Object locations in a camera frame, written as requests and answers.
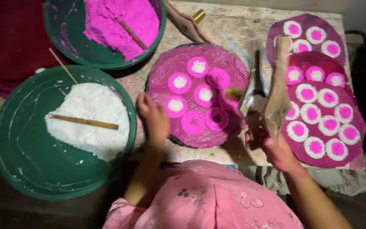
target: white ring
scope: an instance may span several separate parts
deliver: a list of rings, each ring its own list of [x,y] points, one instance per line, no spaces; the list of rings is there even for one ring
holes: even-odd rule
[[[324,100],[324,95],[325,93],[331,93],[334,96],[334,101],[333,102],[326,102]],[[323,88],[318,92],[318,102],[323,106],[323,107],[335,107],[338,104],[338,95],[335,91],[328,89],[328,88]]]
[[[350,113],[350,117],[344,119],[343,117],[341,117],[341,114],[340,114],[340,109],[341,108],[344,108],[344,107],[348,107],[351,111]],[[338,106],[336,106],[335,110],[334,110],[334,116],[337,117],[338,121],[343,123],[343,124],[347,124],[347,123],[350,123],[351,120],[353,120],[353,108],[346,104],[346,103],[341,103],[341,104],[338,104]]]
[[[310,149],[310,144],[314,141],[317,141],[320,143],[321,145],[321,152],[320,153],[314,153],[311,149]],[[323,141],[320,139],[320,138],[317,138],[317,137],[308,137],[305,142],[303,143],[304,147],[305,147],[305,151],[306,153],[311,157],[311,158],[314,158],[314,159],[320,159],[322,157],[324,157],[324,155],[326,155],[326,152],[325,152],[325,146],[324,146],[324,143]]]
[[[313,39],[312,37],[312,32],[314,30],[318,30],[321,32],[321,39],[320,40],[315,40]],[[317,26],[313,26],[313,27],[310,27],[306,30],[306,38],[308,39],[308,41],[312,44],[320,44],[322,43],[327,37],[327,34],[326,32],[324,31],[324,29],[320,28],[320,27],[317,27]]]
[[[308,113],[307,113],[309,108],[313,108],[317,112],[317,117],[314,120],[309,119],[309,116],[308,116]],[[316,124],[321,119],[321,111],[320,111],[320,108],[318,108],[316,105],[311,104],[311,103],[306,103],[300,109],[300,116],[302,117],[303,121],[305,121],[305,123]]]
[[[334,120],[336,122],[336,125],[334,127],[334,129],[332,130],[329,130],[327,129],[326,127],[324,127],[324,122],[327,121],[327,120]],[[336,133],[338,133],[338,129],[340,127],[340,122],[338,121],[338,119],[334,116],[331,116],[331,115],[326,115],[326,116],[323,116],[321,119],[320,119],[320,122],[318,123],[318,129],[320,130],[320,132],[322,132],[325,136],[333,136],[335,135]]]
[[[333,149],[332,149],[331,145],[332,145],[333,143],[335,143],[335,142],[339,142],[339,143],[341,143],[341,144],[342,144],[342,146],[343,146],[343,150],[344,150],[343,155],[335,155],[335,154],[333,153]],[[344,160],[344,159],[348,156],[348,149],[347,149],[347,147],[345,146],[345,144],[344,144],[342,141],[340,141],[340,140],[339,140],[339,139],[337,139],[337,138],[332,138],[332,139],[330,139],[330,140],[326,143],[326,153],[327,153],[327,156],[328,156],[329,158],[331,158],[331,159],[333,159],[333,160],[335,160],[335,161],[342,161],[342,160]]]
[[[301,92],[303,91],[303,89],[310,89],[310,90],[312,90],[312,92],[313,92],[313,97],[312,97],[311,99],[304,99],[304,98],[302,97],[302,94],[301,94]],[[312,103],[312,102],[316,101],[316,99],[317,99],[317,91],[316,91],[316,88],[315,88],[315,87],[313,87],[313,86],[312,86],[312,85],[310,85],[310,84],[299,84],[299,85],[297,86],[297,88],[296,88],[296,97],[297,97],[300,101],[302,101],[302,102],[304,102],[304,103]]]
[[[299,110],[299,106],[296,103],[294,103],[292,101],[290,101],[290,102],[292,103],[292,108],[294,109],[294,116],[293,117],[286,116],[285,119],[291,121],[291,120],[295,120],[295,119],[297,119],[297,117],[299,117],[300,110]]]
[[[356,136],[354,137],[354,139],[348,139],[345,134],[344,134],[344,130],[346,128],[353,128],[356,131]],[[346,144],[348,145],[353,145],[355,143],[357,143],[361,137],[359,135],[359,131],[357,130],[357,128],[355,128],[353,125],[351,124],[344,124],[340,127],[340,130],[338,131],[338,137]]]
[[[293,126],[300,124],[302,125],[304,132],[302,134],[302,136],[297,136],[294,131],[293,131]],[[297,142],[303,142],[304,140],[306,140],[306,138],[309,135],[309,129],[306,127],[306,125],[300,121],[293,121],[291,123],[289,123],[286,127],[286,132],[287,135],[293,140],[293,141],[297,141]]]

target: white powder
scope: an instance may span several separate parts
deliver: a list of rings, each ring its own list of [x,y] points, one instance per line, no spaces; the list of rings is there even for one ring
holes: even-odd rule
[[[312,72],[312,79],[314,81],[321,81],[322,78],[323,78],[323,74],[321,73],[321,71],[313,71]]]
[[[206,69],[206,63],[196,60],[193,66],[191,66],[191,69],[196,73],[202,73]]]
[[[72,86],[62,105],[49,114],[118,124],[118,130],[110,130],[46,115],[46,127],[54,138],[97,154],[99,159],[110,161],[115,158],[128,141],[129,118],[126,108],[121,99],[104,85],[84,83]]]
[[[187,79],[185,77],[182,77],[182,76],[178,76],[173,80],[173,85],[176,88],[182,88],[186,85],[186,83],[187,83]]]
[[[202,101],[210,102],[213,97],[213,92],[207,88],[202,88],[198,93],[198,96]]]
[[[183,109],[183,103],[180,100],[172,99],[168,104],[168,108],[174,112],[178,112]]]
[[[300,76],[300,72],[296,71],[296,70],[293,70],[293,71],[290,71],[289,73],[289,79],[291,81],[296,81],[299,79],[299,76]]]

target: person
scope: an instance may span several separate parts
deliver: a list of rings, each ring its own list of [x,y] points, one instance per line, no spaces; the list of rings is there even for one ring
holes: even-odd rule
[[[268,161],[284,173],[303,224],[276,194],[237,170],[203,160],[159,170],[170,131],[168,116],[147,93],[139,94],[137,108],[148,140],[124,198],[114,201],[103,228],[352,228],[282,136],[277,144],[265,139],[262,149]]]

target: wooden handle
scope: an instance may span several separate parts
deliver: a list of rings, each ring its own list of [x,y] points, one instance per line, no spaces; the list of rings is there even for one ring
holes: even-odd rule
[[[80,123],[80,124],[85,124],[85,125],[90,125],[90,126],[107,128],[107,129],[111,129],[111,130],[118,130],[118,128],[119,128],[119,126],[117,124],[105,123],[105,122],[89,120],[89,119],[79,119],[79,118],[67,117],[67,116],[62,116],[62,115],[57,115],[57,114],[56,115],[52,114],[52,118],[69,121],[69,122],[73,122],[73,123]]]
[[[139,39],[139,37],[132,31],[132,29],[123,21],[119,20],[119,23],[124,27],[124,29],[131,35],[131,37],[138,43],[138,45],[143,49],[146,50],[148,47]]]

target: table surface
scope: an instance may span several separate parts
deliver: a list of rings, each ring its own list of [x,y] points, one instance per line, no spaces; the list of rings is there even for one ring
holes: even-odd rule
[[[271,8],[245,7],[209,3],[190,3],[180,1],[170,1],[176,9],[186,15],[194,15],[198,10],[203,9],[206,17],[199,24],[200,29],[215,44],[232,49],[241,60],[247,64],[247,41],[254,38],[261,38],[266,42],[269,28],[277,21],[291,18],[304,13],[311,13],[328,21],[338,34],[341,35],[345,45],[345,35],[342,23],[342,16],[333,13],[315,13],[304,11],[284,11]],[[139,70],[129,73],[127,76],[117,80],[129,93],[131,99],[136,101],[139,92],[145,87],[145,82],[150,68],[154,65],[159,55],[167,50],[175,48],[181,44],[191,43],[192,41],[179,32],[179,30],[167,19],[166,29],[163,38],[152,58]],[[350,66],[346,52],[346,64],[344,66],[348,76],[348,84],[351,86]],[[266,58],[262,61],[262,74],[264,84],[270,85],[272,68]],[[140,119],[137,120],[137,135],[134,151],[130,159],[135,160],[139,157],[138,149],[145,141],[145,135]],[[261,149],[249,151],[244,147],[244,131],[236,138],[229,139],[221,146],[208,149],[193,149],[173,144],[167,140],[167,158],[169,162],[183,162],[192,159],[203,159],[214,161],[220,164],[240,164],[240,165],[260,165],[271,166],[266,161],[266,156]],[[343,169],[364,168],[363,154],[352,162],[342,167]]]

